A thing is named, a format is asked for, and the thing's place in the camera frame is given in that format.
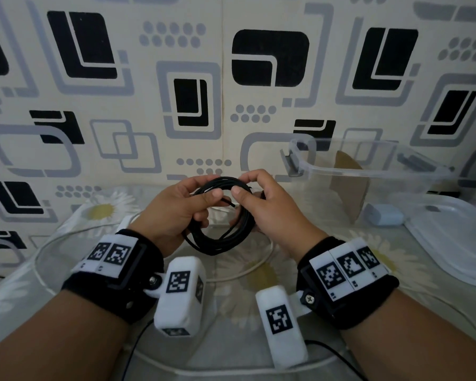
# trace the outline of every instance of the yellow flower center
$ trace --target yellow flower center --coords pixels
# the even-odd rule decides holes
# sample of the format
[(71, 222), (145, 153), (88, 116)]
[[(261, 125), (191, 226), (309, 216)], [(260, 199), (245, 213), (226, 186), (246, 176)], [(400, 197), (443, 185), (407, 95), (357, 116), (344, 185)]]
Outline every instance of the yellow flower center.
[[(259, 261), (252, 261), (247, 263), (243, 268), (244, 271), (250, 269), (258, 262)], [(249, 289), (253, 292), (258, 292), (264, 288), (271, 288), (272, 286), (279, 284), (279, 279), (275, 273), (275, 270), (267, 262), (263, 263), (252, 273), (248, 274), (245, 279), (247, 280)]]
[(388, 268), (392, 271), (396, 271), (396, 265), (395, 263), (393, 263), (393, 261), (388, 258), (386, 255), (382, 254), (379, 252), (379, 250), (376, 250), (374, 248), (371, 248), (372, 252), (374, 253), (374, 255), (382, 262), (384, 263), (385, 265), (388, 266)]
[(96, 205), (88, 211), (88, 219), (101, 220), (113, 215), (114, 211), (115, 208), (112, 204), (104, 203), (101, 205)]

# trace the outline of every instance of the black cable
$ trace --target black cable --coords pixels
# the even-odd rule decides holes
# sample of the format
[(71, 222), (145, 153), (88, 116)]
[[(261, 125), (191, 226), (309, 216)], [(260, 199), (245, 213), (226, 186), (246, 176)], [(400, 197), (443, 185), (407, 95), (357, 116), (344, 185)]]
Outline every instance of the black cable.
[(361, 380), (368, 381), (368, 378), (366, 378), (363, 374), (361, 374), (358, 369), (356, 369), (347, 359), (345, 359), (339, 352), (337, 352), (331, 346), (329, 346), (329, 345), (327, 345), (323, 342), (313, 340), (313, 339), (306, 339), (305, 340), (305, 345), (311, 345), (311, 344), (312, 345), (319, 345), (319, 346), (322, 346), (325, 349), (328, 349), (330, 352), (335, 354), (343, 363), (345, 363), (349, 367), (349, 369), (351, 369)]
[(143, 335), (143, 333), (145, 333), (148, 326), (152, 325), (152, 323), (153, 323), (153, 318), (148, 321), (146, 326), (143, 328), (143, 330), (141, 330), (141, 333), (137, 337), (136, 342), (134, 343), (134, 346), (132, 347), (130, 351), (130, 355), (129, 355), (129, 358), (127, 359), (127, 364), (125, 365), (125, 369), (123, 370), (122, 381), (125, 380), (125, 375), (127, 374), (127, 369), (129, 368), (130, 360), (132, 360), (132, 356), (134, 355), (134, 351), (136, 350), (136, 346), (138, 345), (138, 342), (140, 341), (141, 336)]
[[(230, 190), (233, 186), (240, 186), (241, 188), (252, 193), (250, 187), (243, 183), (241, 180), (236, 178), (222, 176), (214, 180), (210, 180), (207, 184), (198, 188), (193, 195), (202, 194), (213, 190), (215, 188), (221, 188), (222, 190)], [(227, 199), (222, 199), (223, 202), (230, 204), (235, 207), (233, 203)], [(256, 222), (254, 217), (250, 212), (248, 212), (244, 207), (241, 207), (240, 213), (238, 214), (238, 219), (236, 223), (229, 228), (219, 239), (212, 239), (203, 234), (201, 230), (201, 222), (197, 222), (192, 219), (190, 221), (189, 227), (187, 228), (191, 234), (194, 242), (192, 242), (187, 233), (184, 231), (182, 233), (183, 237), (189, 245), (195, 248), (197, 251), (202, 252), (208, 256), (216, 256), (222, 252), (231, 250), (233, 247), (238, 246), (242, 243), (245, 238), (250, 234), (250, 231), (254, 228)]]

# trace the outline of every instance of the brown cardboard piece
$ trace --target brown cardboard piece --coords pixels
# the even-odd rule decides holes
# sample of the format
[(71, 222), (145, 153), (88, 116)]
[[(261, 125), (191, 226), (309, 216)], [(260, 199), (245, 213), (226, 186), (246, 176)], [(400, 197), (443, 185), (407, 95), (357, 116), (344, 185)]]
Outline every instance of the brown cardboard piece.
[[(336, 152), (335, 166), (337, 169), (362, 170), (363, 168), (342, 151)], [(340, 176), (333, 175), (331, 177), (330, 190), (335, 191), (344, 206), (344, 211), (349, 217), (349, 221), (353, 224), (360, 216), (363, 202), (367, 195), (370, 178), (363, 176)]]

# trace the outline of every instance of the patterned wall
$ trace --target patterned wall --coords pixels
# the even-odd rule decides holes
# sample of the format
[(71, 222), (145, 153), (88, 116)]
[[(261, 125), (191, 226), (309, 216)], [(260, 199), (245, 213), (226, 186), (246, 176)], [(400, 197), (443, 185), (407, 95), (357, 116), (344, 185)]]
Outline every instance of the patterned wall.
[(101, 187), (396, 140), (476, 187), (476, 0), (0, 0), (0, 270)]

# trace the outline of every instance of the clear plastic container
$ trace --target clear plastic container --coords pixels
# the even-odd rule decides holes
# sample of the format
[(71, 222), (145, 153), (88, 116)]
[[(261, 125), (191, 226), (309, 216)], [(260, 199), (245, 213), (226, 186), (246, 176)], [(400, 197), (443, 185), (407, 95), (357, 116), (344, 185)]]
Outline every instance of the clear plastic container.
[(324, 202), (326, 218), (363, 222), (368, 204), (415, 201), (453, 174), (408, 146), (382, 140), (303, 139), (284, 156), (292, 189), (305, 203)]

